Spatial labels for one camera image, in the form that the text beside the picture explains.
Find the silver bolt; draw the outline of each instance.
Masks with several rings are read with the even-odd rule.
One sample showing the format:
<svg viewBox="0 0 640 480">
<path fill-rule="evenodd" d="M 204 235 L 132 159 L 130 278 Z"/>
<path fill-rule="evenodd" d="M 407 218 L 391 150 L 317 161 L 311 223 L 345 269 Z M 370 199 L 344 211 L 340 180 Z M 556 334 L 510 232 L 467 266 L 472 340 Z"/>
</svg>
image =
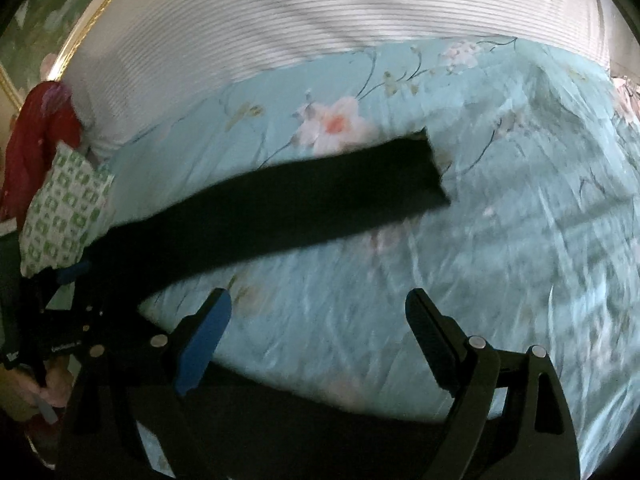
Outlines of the silver bolt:
<svg viewBox="0 0 640 480">
<path fill-rule="evenodd" d="M 158 334 L 151 338 L 151 346 L 153 348 L 162 348 L 169 342 L 169 338 L 164 334 Z"/>
<path fill-rule="evenodd" d="M 104 354 L 104 346 L 102 345 L 94 345 L 89 350 L 89 355 L 93 358 L 101 357 Z"/>
<path fill-rule="evenodd" d="M 540 359 L 544 359 L 546 357 L 546 350 L 540 345 L 533 345 L 531 347 L 531 353 Z"/>
<path fill-rule="evenodd" d="M 469 344 L 476 350 L 482 350 L 486 346 L 484 337 L 473 335 L 469 338 Z"/>
</svg>

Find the bed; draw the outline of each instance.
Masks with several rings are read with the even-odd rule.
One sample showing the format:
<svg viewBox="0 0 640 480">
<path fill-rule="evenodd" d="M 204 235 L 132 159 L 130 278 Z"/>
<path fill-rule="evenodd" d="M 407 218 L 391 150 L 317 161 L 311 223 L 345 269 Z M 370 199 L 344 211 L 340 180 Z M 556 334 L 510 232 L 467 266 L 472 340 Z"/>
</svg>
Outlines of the bed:
<svg viewBox="0 0 640 480">
<path fill-rule="evenodd" d="M 450 400 L 402 313 L 422 287 L 498 348 L 549 350 L 587 478 L 640 405 L 638 72 L 614 68 L 626 24 L 603 1 L 113 0 L 65 73 L 114 175 L 92 235 L 425 126 L 449 208 L 197 276 L 141 311 L 170 330 L 228 288 L 220 364 L 350 412 L 441 420 Z"/>
</svg>

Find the bedsheet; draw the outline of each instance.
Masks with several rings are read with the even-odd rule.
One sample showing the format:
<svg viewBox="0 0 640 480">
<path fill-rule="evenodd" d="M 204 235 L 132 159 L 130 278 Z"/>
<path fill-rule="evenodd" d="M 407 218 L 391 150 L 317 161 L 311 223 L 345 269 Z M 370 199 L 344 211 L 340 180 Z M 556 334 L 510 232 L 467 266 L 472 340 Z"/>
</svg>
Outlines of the bedsheet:
<svg viewBox="0 0 640 480">
<path fill-rule="evenodd" d="M 433 420 L 450 399 L 403 307 L 422 287 L 496 348 L 548 349 L 586 477 L 640 404 L 640 124 L 593 62 L 466 38 L 259 73 L 122 147 L 94 235 L 233 174 L 424 126 L 449 208 L 197 276 L 141 312 L 171 330 L 228 288 L 217 362 L 346 410 Z"/>
</svg>

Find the green and white patterned pillow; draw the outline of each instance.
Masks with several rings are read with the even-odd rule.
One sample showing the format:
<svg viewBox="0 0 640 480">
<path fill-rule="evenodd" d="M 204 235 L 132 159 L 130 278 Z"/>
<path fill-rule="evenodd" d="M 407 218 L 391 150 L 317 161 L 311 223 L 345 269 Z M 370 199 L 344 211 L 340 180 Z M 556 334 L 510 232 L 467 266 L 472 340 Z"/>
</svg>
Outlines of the green and white patterned pillow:
<svg viewBox="0 0 640 480">
<path fill-rule="evenodd" d="M 113 175 L 94 170 L 60 142 L 51 170 L 27 211 L 20 233 L 22 275 L 30 278 L 47 267 L 77 263 L 107 200 Z"/>
</svg>

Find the black velcro strap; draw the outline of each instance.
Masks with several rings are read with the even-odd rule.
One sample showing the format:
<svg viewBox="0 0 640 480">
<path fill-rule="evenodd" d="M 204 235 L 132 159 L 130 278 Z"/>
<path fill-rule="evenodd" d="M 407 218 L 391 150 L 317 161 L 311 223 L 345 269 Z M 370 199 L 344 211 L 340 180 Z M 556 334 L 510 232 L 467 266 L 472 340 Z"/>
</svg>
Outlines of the black velcro strap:
<svg viewBox="0 0 640 480">
<path fill-rule="evenodd" d="M 364 232 L 449 203 L 424 131 L 343 155 L 236 176 L 110 230 L 84 258 L 79 301 L 138 304 L 172 283 Z"/>
</svg>

